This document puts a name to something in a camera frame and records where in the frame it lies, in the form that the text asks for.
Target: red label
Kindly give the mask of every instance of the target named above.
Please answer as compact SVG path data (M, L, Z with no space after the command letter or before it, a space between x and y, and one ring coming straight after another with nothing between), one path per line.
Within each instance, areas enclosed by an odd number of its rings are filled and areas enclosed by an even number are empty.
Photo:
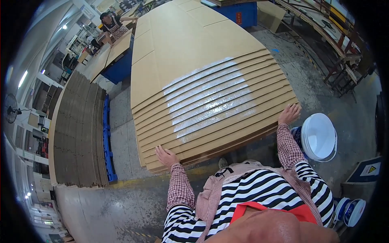
M242 12L237 12L237 24L242 24Z

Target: apron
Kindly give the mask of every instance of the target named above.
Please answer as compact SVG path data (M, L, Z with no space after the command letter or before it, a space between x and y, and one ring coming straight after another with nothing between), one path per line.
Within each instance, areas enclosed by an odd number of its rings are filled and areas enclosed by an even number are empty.
M122 25L122 26L119 26L119 24L116 22L116 19L115 17L112 17L112 20L113 22L115 23L115 25L112 27L112 28L109 28L108 26L106 26L104 24L104 26L107 28L107 30L112 34L112 36L115 38L115 40L119 39L120 37L122 37L127 31L127 27Z

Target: concrete floor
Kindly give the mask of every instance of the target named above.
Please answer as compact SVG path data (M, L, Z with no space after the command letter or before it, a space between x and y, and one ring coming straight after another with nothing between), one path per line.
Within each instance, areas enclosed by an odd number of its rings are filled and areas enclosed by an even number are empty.
M340 183L354 165L375 156L374 111L380 91L379 77L374 73L355 88L357 103L350 94L336 98L294 43L260 26L248 31L272 53L300 101L301 118L294 125L300 126L316 112L327 114L332 120L338 133L338 153L331 162L310 161L310 164L328 183L334 196L340 196ZM288 40L285 34L278 35ZM86 72L88 67L77 69ZM100 79L99 84L111 98L111 146L120 181L99 190L56 189L60 213L77 242L154 242L163 232L169 176L154 176L139 166L129 80L114 86ZM229 163L256 159L265 165L278 166L274 145L275 135L271 135L224 157ZM208 176L217 170L217 161L218 158L205 161L187 171L195 194L202 191Z

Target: fan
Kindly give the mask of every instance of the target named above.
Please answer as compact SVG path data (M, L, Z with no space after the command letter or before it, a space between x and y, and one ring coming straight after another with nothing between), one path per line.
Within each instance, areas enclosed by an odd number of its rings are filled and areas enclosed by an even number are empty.
M16 116L22 114L20 108L18 109L18 103L13 94L8 94L4 101L4 117L9 123L14 123Z

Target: blue pallet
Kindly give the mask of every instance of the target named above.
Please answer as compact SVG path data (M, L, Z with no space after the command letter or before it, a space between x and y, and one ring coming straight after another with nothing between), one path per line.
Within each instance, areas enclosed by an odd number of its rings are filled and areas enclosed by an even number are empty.
M226 16L242 28L257 26L257 2L239 3L223 7L215 6L210 8Z
M105 96L104 100L104 108L103 108L103 129L111 129L111 126L109 126L108 123L108 116L109 116L110 108L109 108L109 95Z
M109 95L106 95L104 100L103 107L103 149L104 149L104 159L105 159L105 168L107 170L108 181L112 182L117 180L117 175L114 173L112 158L113 154L109 150L109 139L111 137L110 126L108 124L109 116Z

